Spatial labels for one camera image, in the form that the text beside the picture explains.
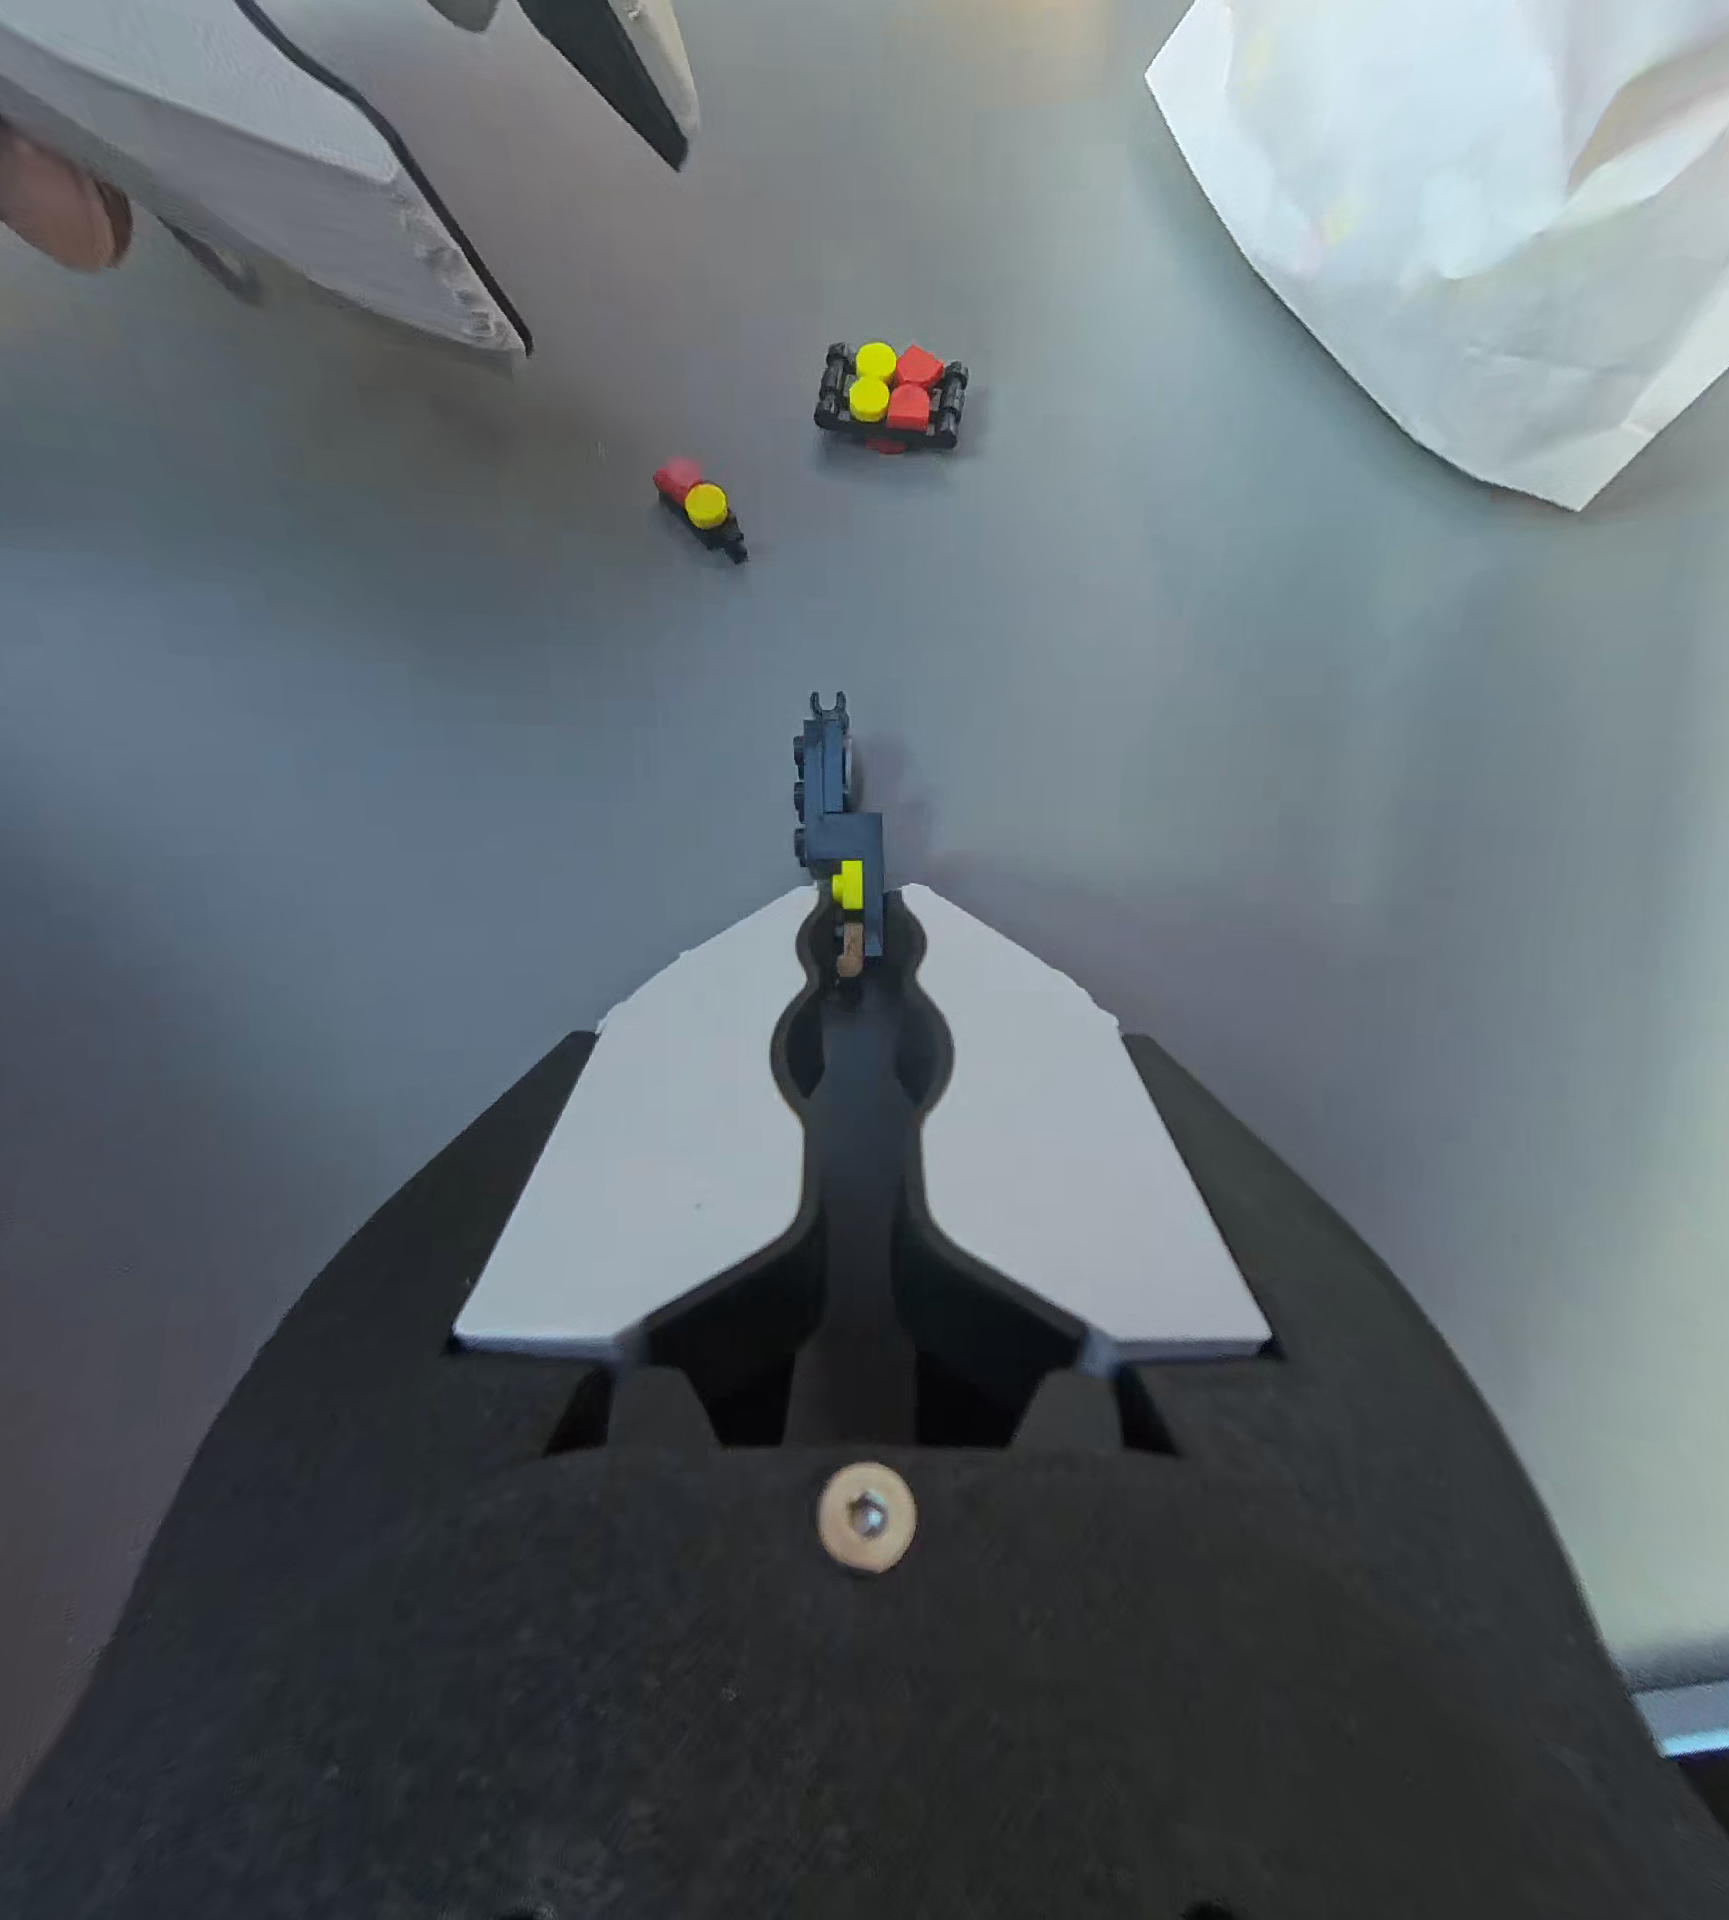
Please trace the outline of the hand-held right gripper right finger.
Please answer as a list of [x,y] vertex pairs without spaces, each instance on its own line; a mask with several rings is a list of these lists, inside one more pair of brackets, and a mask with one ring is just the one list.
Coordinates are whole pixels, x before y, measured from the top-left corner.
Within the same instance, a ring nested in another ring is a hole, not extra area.
[[1272,1321],[1117,1013],[935,887],[898,901],[916,1005],[943,1023],[916,1164],[946,1250],[1064,1315],[1102,1361],[1262,1352]]

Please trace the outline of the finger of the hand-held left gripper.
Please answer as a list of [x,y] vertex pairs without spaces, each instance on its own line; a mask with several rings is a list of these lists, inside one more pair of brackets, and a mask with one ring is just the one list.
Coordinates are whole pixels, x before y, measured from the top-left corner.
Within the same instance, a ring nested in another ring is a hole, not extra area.
[[521,4],[525,19],[678,174],[699,92],[675,4]]
[[261,4],[0,4],[0,116],[210,252],[532,353],[397,128]]

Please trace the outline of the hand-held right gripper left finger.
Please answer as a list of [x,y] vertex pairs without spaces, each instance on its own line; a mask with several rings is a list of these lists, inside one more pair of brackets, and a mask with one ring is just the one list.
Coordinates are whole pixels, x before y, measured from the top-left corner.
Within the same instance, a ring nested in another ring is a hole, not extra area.
[[465,1348],[621,1355],[650,1317],[802,1215],[806,1126],[773,1038],[806,991],[794,887],[613,1002],[450,1331]]

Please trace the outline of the black lego bracket yellow stud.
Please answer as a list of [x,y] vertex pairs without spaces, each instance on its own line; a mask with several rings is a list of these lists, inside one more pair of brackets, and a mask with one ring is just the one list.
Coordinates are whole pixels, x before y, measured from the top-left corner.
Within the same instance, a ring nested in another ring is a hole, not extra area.
[[809,693],[794,749],[794,860],[826,887],[836,916],[834,972],[864,976],[883,957],[883,818],[856,797],[853,715],[836,688],[829,702]]

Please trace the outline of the black red yellow brick plate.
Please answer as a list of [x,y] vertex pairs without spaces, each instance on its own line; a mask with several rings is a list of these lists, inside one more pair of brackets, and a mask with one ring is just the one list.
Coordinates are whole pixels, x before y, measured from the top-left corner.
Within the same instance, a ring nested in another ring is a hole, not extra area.
[[877,456],[956,451],[971,368],[911,342],[829,342],[814,421],[829,439]]

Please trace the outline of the small yellow red lego piece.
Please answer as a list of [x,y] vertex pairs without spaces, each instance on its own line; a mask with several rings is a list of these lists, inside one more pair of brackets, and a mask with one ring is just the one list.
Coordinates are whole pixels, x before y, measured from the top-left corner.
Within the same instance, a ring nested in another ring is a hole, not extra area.
[[652,469],[660,510],[711,555],[734,566],[752,561],[746,533],[729,495],[694,459],[669,459]]

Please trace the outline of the torn printed white paper bag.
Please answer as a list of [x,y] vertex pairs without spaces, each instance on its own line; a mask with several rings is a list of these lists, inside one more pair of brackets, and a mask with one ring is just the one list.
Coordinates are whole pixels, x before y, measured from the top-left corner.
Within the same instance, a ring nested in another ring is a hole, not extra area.
[[1190,4],[1143,72],[1414,442],[1580,511],[1729,371],[1729,4]]

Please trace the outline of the person's left hand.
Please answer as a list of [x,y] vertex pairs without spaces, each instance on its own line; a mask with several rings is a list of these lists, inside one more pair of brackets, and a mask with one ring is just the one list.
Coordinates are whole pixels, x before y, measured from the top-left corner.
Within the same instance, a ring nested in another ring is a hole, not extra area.
[[0,116],[0,223],[74,274],[100,274],[133,243],[129,198]]

